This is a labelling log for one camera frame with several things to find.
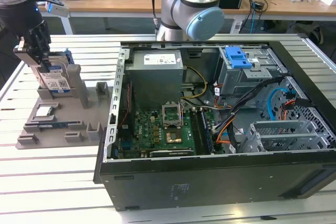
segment robotic arm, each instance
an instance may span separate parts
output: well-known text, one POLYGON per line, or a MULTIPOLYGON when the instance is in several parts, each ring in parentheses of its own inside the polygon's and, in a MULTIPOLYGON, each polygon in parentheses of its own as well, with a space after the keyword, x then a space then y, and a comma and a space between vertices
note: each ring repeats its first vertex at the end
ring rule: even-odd
POLYGON ((223 26, 219 0, 162 0, 157 40, 208 40, 223 26))
POLYGON ((45 66, 45 54, 50 50, 50 33, 42 19, 36 1, 46 1, 64 6, 60 0, 0 0, 0 19, 19 38, 24 39, 22 48, 36 64, 45 66))

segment white label sticker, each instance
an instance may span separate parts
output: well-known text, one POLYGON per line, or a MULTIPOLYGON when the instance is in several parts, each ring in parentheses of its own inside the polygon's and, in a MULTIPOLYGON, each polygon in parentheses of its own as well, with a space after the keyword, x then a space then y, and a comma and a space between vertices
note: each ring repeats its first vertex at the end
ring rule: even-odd
POLYGON ((244 134, 244 129, 238 129, 238 134, 244 134))
POLYGON ((220 96, 220 93, 221 91, 220 91, 220 89, 219 88, 215 88, 215 95, 216 96, 220 96))
POLYGON ((236 148, 234 148, 232 145, 230 145, 229 149, 233 154, 236 153, 236 148))
POLYGON ((40 128, 52 128, 52 125, 50 124, 42 124, 42 125, 39 125, 40 128))
POLYGON ((61 75, 62 68, 56 68, 58 66, 52 66, 49 73, 40 73, 44 83, 47 85, 49 90, 58 90, 63 93, 64 90, 69 90, 70 86, 65 77, 61 75))
POLYGON ((256 58, 249 58, 247 60, 248 60, 248 62, 259 62, 259 60, 256 59, 256 58))
POLYGON ((144 65, 176 64, 175 54, 145 55, 143 58, 143 64, 144 65))

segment motherboard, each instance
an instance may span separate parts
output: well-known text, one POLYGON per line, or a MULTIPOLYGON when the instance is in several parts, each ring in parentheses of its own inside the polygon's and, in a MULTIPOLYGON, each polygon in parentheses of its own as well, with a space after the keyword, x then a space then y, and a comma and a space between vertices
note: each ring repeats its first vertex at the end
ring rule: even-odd
POLYGON ((213 112, 207 109, 136 111, 134 135, 121 140, 120 158, 213 153, 210 135, 213 125, 213 112))

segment slotted metal table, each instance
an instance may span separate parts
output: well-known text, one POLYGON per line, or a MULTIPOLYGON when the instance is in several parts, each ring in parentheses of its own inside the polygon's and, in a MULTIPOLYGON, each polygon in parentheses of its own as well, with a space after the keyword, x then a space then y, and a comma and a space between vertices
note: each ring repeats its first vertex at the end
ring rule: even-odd
MULTIPOLYGON (((336 106, 336 66, 297 35, 217 35, 212 40, 280 41, 336 106)), ((52 36, 51 48, 69 48, 89 87, 113 85, 121 41, 152 35, 52 36)), ((336 182, 303 200, 117 212, 103 185, 92 182, 97 146, 17 150, 38 82, 21 62, 0 92, 0 223, 335 223, 336 182)))

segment green circuit board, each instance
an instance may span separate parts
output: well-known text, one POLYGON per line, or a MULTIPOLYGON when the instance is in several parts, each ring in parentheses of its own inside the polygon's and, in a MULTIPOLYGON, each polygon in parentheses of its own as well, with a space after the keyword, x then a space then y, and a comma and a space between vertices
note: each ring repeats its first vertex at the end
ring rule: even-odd
MULTIPOLYGON (((214 125, 212 111, 205 111, 209 129, 214 125)), ((176 111, 166 110, 166 120, 176 120, 176 111)), ((162 111, 137 111, 135 113, 135 134, 131 140, 121 142, 122 158, 139 158, 141 152, 159 150, 195 150, 190 111, 184 110, 182 126, 177 128, 163 125, 162 111)))

